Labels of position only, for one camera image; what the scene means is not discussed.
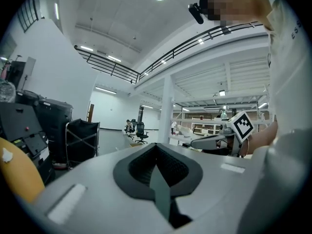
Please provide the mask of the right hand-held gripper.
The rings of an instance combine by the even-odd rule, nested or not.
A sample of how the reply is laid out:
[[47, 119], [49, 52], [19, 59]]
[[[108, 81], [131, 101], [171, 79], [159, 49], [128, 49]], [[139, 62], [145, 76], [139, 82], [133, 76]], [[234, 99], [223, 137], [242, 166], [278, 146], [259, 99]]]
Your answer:
[[219, 134], [194, 139], [190, 145], [208, 154], [239, 156], [243, 142], [253, 130], [254, 126], [248, 114], [242, 111], [228, 121], [222, 121]]

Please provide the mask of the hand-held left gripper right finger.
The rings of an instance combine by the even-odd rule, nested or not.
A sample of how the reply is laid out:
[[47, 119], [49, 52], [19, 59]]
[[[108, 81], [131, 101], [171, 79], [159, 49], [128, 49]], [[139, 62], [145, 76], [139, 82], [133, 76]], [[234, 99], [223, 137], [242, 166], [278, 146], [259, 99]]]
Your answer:
[[155, 145], [156, 166], [170, 188], [170, 197], [190, 195], [203, 178], [203, 169], [194, 160], [161, 143]]

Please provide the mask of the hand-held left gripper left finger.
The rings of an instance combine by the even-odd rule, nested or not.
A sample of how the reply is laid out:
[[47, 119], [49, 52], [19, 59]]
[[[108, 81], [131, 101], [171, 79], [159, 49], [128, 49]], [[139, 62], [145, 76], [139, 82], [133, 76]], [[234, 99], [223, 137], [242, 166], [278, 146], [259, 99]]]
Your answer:
[[116, 185], [129, 197], [155, 201], [155, 191], [150, 188], [156, 166], [156, 144], [149, 144], [121, 159], [113, 169]]

